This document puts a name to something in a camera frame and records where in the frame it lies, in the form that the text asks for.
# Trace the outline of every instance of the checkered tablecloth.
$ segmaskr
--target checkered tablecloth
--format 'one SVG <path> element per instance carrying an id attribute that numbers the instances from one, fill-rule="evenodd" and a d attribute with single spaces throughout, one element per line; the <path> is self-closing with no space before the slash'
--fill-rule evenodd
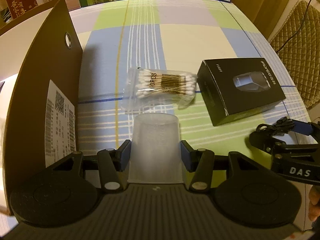
<path id="1" fill-rule="evenodd" d="M 123 0 L 70 12 L 84 48 L 79 82 L 77 148 L 86 155 L 118 148 L 132 138 L 133 119 L 140 112 L 175 114 L 181 139 L 194 148 L 217 155 L 239 151 L 270 165 L 270 156 L 250 147 L 246 138 L 260 123 L 274 123 L 289 115 L 310 121 L 300 95 L 284 65 L 266 39 L 233 4 L 214 0 Z M 237 122 L 214 127 L 201 97 L 178 110 L 155 106 L 126 114 L 122 92 L 129 68 L 183 70 L 197 73 L 203 59 L 264 57 L 286 95 L 274 109 Z M 287 143 L 312 143 L 297 134 Z M 0 218 L 4 234 L 15 223 Z"/>

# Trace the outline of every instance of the cardboard box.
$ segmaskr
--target cardboard box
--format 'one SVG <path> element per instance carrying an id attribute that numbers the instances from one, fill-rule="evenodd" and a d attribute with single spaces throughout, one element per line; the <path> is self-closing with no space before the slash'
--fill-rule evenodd
<path id="1" fill-rule="evenodd" d="M 204 60 L 198 84 L 213 125 L 261 113 L 285 99 L 264 58 Z"/>
<path id="2" fill-rule="evenodd" d="M 81 59 L 65 0 L 0 29 L 0 212 L 11 214 L 15 187 L 75 149 Z"/>

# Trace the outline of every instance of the shaver box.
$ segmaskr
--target shaver box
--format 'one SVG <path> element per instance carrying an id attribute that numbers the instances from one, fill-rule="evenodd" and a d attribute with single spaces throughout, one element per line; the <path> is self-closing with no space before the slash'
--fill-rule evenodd
<path id="1" fill-rule="evenodd" d="M 259 114 L 285 99 L 264 58 L 204 60 L 198 84 L 213 125 Z"/>

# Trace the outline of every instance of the human hand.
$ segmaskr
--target human hand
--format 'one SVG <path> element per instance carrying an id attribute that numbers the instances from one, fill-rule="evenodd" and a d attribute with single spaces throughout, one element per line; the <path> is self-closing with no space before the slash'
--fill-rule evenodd
<path id="1" fill-rule="evenodd" d="M 312 186 L 309 192 L 309 213 L 308 217 L 310 221 L 314 222 L 320 216 L 320 192 L 316 189 L 315 186 Z"/>

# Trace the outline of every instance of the quilted chair cover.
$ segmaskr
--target quilted chair cover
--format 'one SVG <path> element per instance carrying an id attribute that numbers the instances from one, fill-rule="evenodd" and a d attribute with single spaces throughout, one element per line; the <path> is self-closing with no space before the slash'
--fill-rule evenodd
<path id="1" fill-rule="evenodd" d="M 299 29 L 307 5 L 304 0 L 295 4 L 282 28 L 270 41 L 275 51 Z M 320 12 L 310 5 L 301 31 L 278 53 L 309 109 L 320 101 L 319 19 Z"/>

